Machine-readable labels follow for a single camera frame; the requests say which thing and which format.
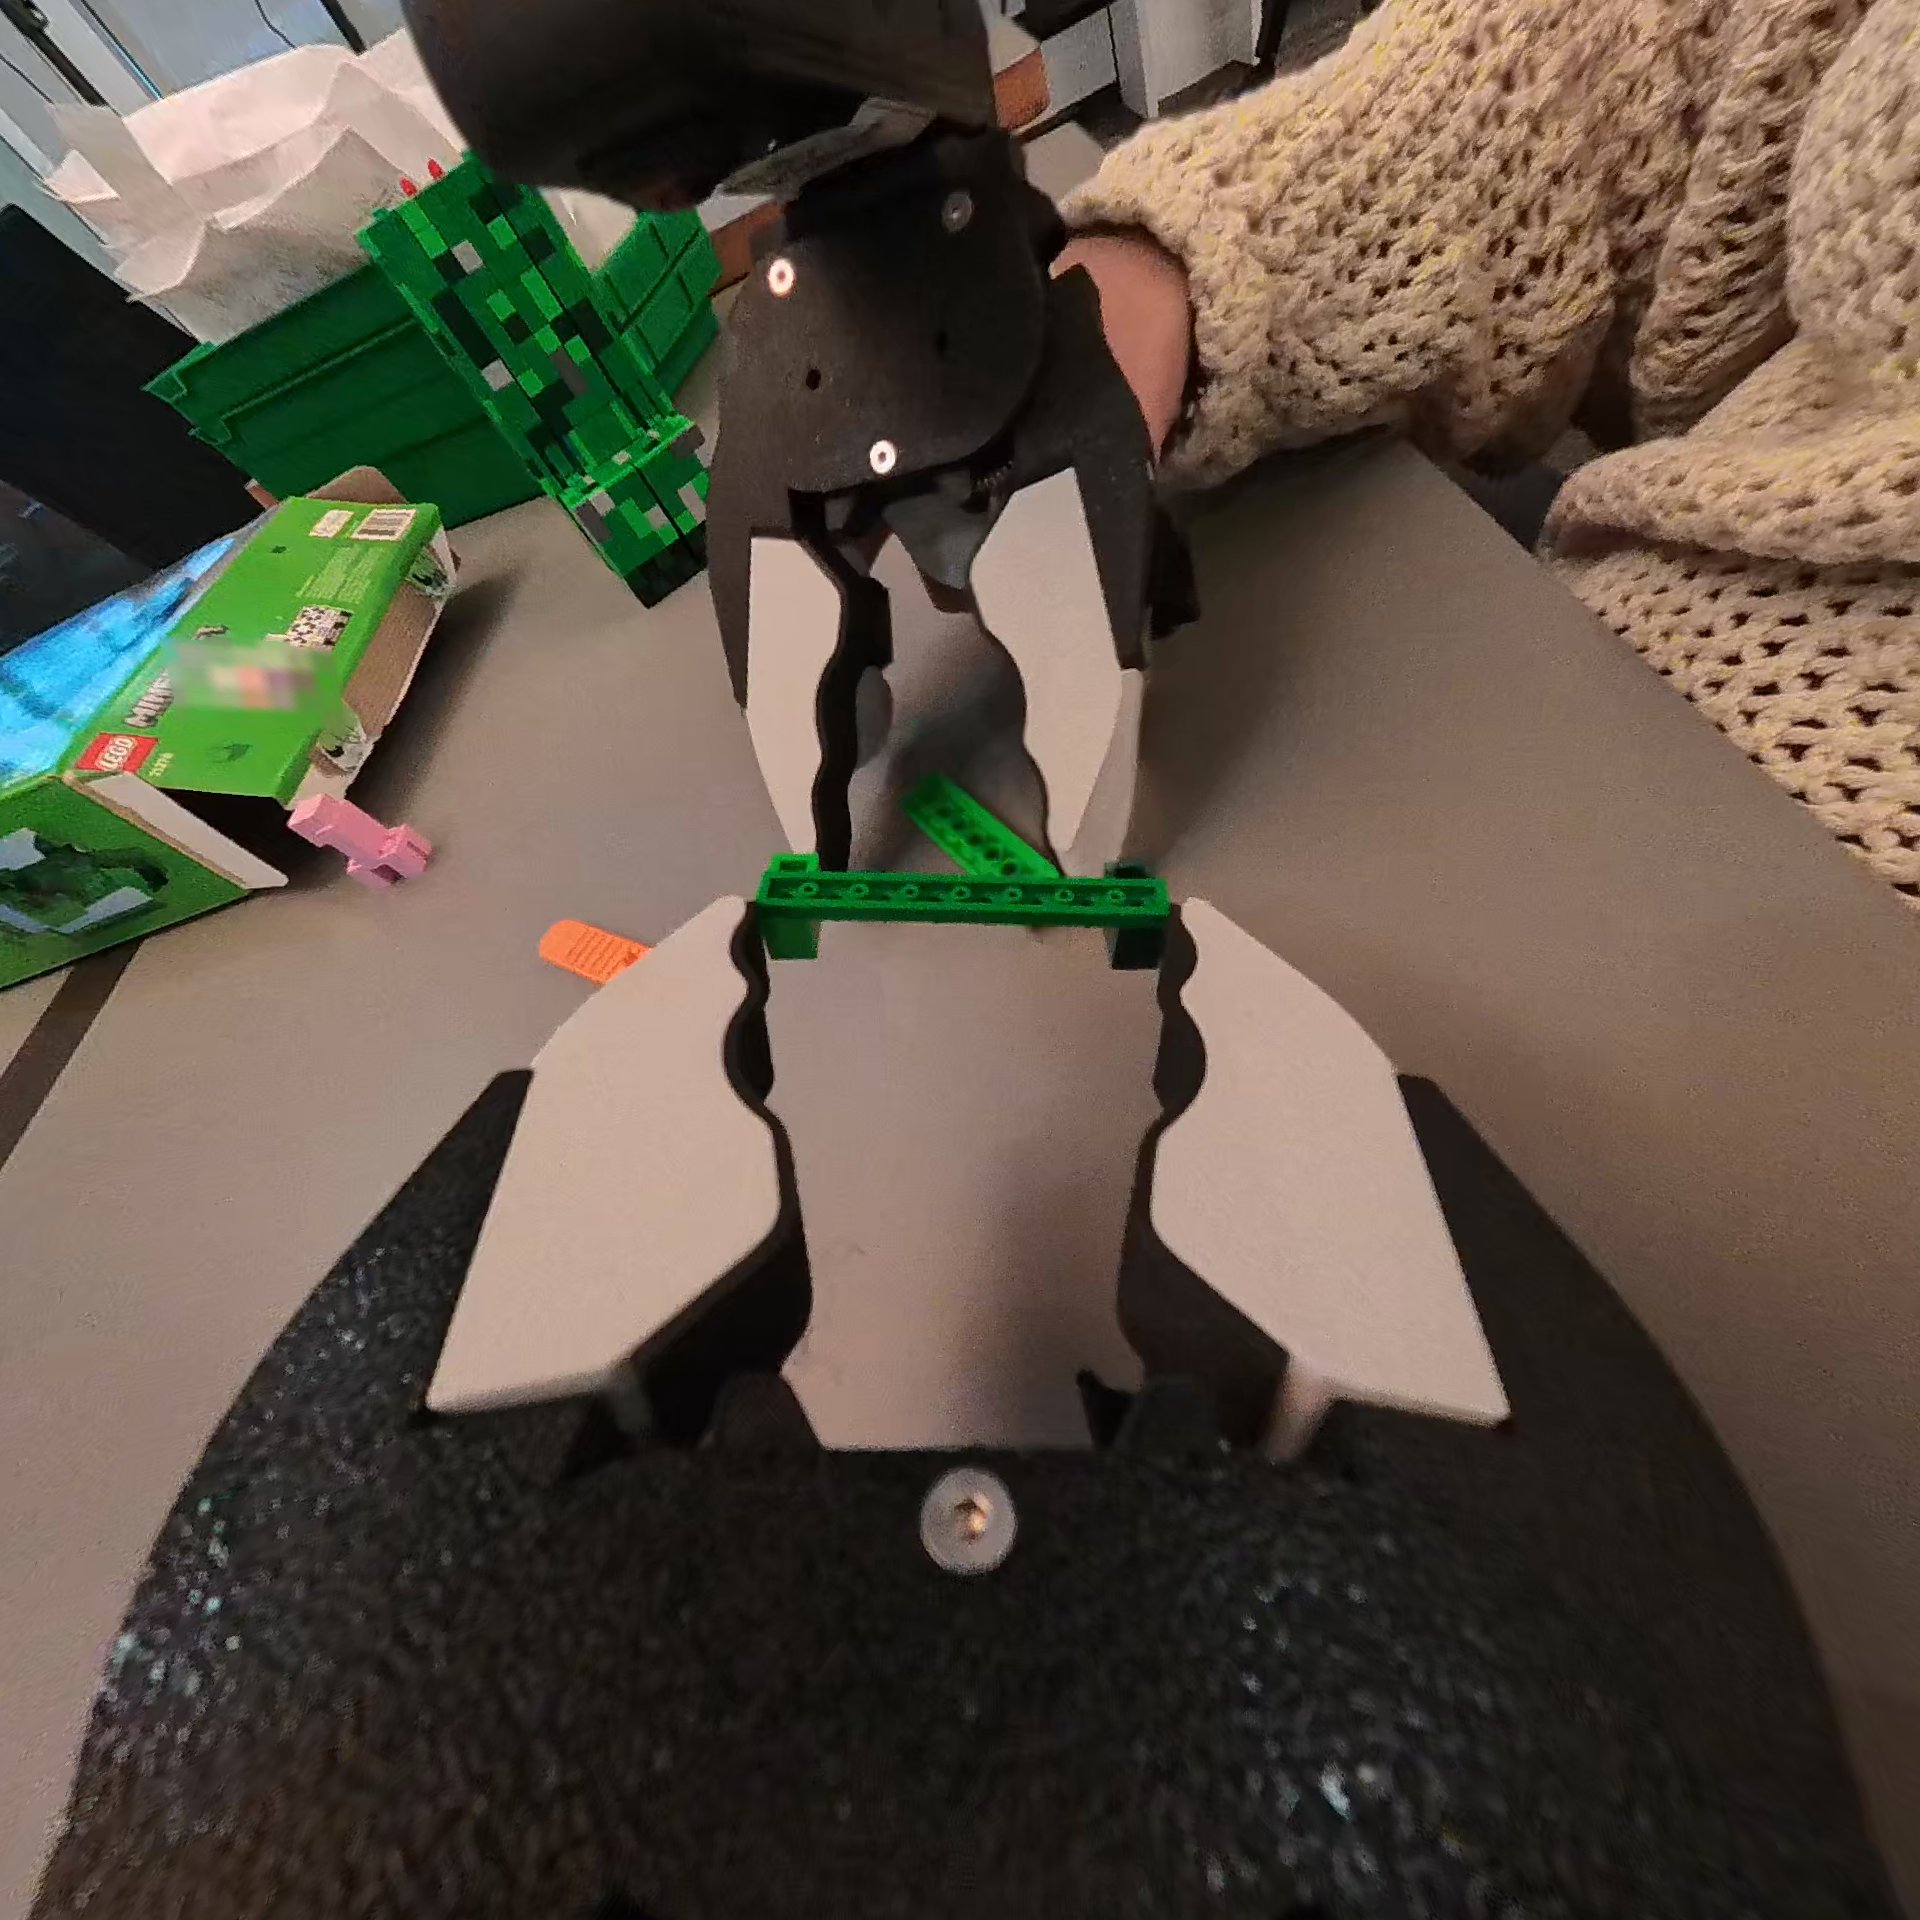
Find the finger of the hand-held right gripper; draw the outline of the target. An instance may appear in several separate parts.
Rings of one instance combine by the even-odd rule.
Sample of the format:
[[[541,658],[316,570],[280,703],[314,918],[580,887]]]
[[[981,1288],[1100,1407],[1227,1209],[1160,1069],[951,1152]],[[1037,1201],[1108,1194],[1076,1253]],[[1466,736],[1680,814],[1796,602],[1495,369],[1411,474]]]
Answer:
[[[850,783],[890,736],[890,592],[791,537],[749,559],[747,702],[759,772],[797,854],[844,870]]]
[[[1068,874],[1101,874],[1136,810],[1146,671],[1121,661],[1072,469],[1010,495],[975,554],[972,599],[1019,677],[1049,854]]]

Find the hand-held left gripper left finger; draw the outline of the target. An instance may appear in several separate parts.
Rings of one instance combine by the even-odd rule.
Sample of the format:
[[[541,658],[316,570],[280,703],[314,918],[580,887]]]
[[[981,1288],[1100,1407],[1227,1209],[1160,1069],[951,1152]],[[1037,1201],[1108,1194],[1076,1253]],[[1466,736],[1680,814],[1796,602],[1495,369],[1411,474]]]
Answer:
[[[427,1413],[648,1401],[649,1362],[805,1247],[785,1128],[747,1057],[764,1006],[752,902],[721,895],[541,1045]]]

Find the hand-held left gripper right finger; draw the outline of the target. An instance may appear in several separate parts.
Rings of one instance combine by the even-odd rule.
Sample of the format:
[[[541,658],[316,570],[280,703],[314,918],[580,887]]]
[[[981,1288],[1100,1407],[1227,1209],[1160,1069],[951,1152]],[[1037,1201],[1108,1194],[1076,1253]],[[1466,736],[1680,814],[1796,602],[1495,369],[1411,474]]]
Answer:
[[[1171,916],[1121,1250],[1124,1448],[1307,1452],[1337,1402],[1495,1429],[1497,1359],[1395,1064],[1207,901]]]

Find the wide green lego plate with holes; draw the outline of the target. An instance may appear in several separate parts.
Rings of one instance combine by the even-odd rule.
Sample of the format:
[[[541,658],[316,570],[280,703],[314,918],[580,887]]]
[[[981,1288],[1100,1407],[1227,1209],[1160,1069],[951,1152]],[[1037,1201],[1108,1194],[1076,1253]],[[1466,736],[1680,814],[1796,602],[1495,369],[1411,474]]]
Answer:
[[[1057,880],[1061,870],[1019,831],[946,775],[925,775],[899,802],[904,815],[960,873],[981,880]]]

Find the small bright green lego brick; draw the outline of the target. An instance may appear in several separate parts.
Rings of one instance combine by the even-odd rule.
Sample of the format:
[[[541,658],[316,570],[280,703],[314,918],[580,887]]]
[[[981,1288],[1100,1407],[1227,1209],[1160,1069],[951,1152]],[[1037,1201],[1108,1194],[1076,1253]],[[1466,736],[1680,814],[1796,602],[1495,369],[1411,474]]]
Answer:
[[[772,962],[808,962],[820,956],[820,924],[805,912],[824,878],[811,853],[772,854],[759,878],[755,914],[762,945]]]

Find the narrow green lego plate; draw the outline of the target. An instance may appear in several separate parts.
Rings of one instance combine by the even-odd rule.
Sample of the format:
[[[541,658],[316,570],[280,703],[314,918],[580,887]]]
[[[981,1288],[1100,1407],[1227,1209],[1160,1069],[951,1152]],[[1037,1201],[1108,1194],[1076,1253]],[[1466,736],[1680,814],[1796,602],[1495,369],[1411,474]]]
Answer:
[[[925,870],[824,870],[819,924],[1108,927],[1146,902],[1106,878],[981,880]]]

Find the small dark green grey brick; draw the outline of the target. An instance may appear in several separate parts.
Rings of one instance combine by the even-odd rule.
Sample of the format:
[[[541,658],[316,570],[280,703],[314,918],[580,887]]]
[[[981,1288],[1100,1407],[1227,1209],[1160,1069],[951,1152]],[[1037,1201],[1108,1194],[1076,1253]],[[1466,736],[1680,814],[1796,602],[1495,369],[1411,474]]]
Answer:
[[[1130,895],[1144,895],[1144,902],[1127,904],[1123,920],[1106,927],[1111,966],[1116,972],[1160,972],[1169,945],[1171,916],[1163,878],[1132,857],[1108,862],[1105,878],[1124,890],[1132,888]]]

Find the green pixelated lego model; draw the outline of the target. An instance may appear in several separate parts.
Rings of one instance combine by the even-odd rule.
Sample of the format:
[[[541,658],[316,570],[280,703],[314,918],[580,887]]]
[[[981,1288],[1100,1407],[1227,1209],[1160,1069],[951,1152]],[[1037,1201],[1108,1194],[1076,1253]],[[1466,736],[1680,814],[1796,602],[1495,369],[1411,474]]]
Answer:
[[[440,359],[648,608],[706,565],[705,434],[623,337],[557,214],[466,156],[359,245]]]

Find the pink lego pig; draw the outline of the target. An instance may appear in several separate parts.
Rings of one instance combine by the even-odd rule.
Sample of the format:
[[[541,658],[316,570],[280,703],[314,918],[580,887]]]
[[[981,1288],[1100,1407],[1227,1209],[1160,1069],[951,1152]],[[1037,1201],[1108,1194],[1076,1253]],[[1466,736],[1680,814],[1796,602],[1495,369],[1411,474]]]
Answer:
[[[308,845],[341,854],[348,874],[375,890],[421,878],[435,853],[413,826],[386,824],[332,793],[298,802],[289,826]]]

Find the green lego box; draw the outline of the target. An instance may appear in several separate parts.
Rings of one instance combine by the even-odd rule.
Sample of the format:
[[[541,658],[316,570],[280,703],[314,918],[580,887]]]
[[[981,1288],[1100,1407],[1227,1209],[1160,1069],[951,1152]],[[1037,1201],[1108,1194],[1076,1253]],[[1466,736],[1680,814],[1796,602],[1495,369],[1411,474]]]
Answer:
[[[7,654],[3,984],[282,888],[456,588],[442,508],[359,465]]]

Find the person's right hand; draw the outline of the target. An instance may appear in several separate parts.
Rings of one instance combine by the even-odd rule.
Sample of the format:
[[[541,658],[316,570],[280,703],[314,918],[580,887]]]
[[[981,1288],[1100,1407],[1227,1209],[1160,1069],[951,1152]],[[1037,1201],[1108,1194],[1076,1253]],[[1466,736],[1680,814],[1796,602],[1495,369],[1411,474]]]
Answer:
[[[1162,457],[1193,378],[1193,302],[1185,263],[1141,229],[1082,230],[1055,273],[1090,277],[1105,337],[1136,398],[1152,453]]]

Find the orange brick separator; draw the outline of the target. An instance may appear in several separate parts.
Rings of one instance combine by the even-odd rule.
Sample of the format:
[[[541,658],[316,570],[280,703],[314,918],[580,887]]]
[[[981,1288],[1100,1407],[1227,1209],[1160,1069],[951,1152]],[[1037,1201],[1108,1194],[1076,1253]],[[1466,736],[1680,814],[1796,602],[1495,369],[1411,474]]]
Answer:
[[[554,968],[587,980],[595,988],[608,984],[623,972],[639,965],[651,950],[608,927],[580,918],[554,920],[539,937],[537,956]]]

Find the white paper bags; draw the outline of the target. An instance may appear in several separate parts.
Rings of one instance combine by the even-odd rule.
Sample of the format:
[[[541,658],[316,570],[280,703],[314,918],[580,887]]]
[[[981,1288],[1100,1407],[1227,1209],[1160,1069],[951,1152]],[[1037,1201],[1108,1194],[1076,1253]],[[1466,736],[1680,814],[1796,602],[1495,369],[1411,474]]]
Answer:
[[[306,46],[117,113],[57,105],[44,180],[128,300],[221,344],[369,265],[359,232],[466,143],[409,31]]]

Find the cream knit sweater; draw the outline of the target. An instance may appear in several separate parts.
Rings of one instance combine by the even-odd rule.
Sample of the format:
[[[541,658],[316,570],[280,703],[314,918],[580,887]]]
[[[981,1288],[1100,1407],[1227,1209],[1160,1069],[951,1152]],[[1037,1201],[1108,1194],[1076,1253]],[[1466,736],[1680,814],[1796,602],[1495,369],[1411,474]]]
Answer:
[[[1913,354],[1785,344],[1685,434],[1580,465],[1539,554],[1915,910]]]

